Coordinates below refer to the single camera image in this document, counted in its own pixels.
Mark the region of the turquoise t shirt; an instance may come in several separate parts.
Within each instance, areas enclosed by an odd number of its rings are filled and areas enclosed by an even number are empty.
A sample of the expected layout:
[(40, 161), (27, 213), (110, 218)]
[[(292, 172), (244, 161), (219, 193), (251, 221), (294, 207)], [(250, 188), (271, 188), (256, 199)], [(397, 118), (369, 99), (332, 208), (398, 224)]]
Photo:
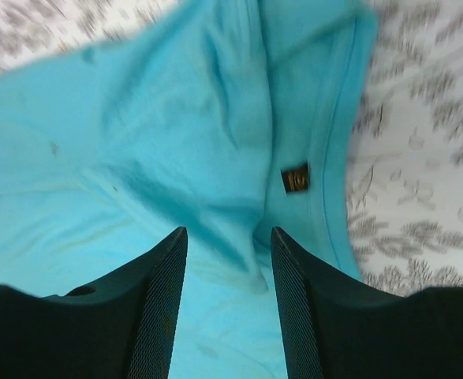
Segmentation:
[(362, 1), (186, 1), (0, 75), (0, 283), (52, 295), (189, 234), (172, 378), (284, 378), (270, 236), (353, 278)]

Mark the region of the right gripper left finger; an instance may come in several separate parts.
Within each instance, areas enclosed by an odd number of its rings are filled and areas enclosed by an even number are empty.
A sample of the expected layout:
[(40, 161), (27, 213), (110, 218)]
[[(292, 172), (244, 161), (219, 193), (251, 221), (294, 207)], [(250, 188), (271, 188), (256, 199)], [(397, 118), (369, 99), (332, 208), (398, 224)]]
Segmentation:
[(188, 235), (157, 246), (67, 295), (0, 285), (0, 378), (165, 378)]

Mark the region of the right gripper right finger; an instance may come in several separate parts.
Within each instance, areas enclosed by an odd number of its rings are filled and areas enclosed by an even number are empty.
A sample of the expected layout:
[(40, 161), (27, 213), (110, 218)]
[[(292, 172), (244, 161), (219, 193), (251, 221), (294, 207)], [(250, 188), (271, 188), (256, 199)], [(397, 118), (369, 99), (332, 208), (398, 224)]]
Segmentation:
[(291, 378), (463, 378), (463, 287), (379, 291), (271, 233)]

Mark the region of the floral patterned table cloth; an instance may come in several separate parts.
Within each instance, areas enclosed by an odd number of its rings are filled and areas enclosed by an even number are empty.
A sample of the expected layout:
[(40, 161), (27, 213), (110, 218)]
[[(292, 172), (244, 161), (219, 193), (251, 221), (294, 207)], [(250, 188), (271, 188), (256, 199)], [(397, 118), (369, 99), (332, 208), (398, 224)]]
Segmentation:
[[(0, 72), (157, 21), (172, 1), (0, 1)], [(346, 204), (365, 283), (463, 286), (463, 1), (375, 1)]]

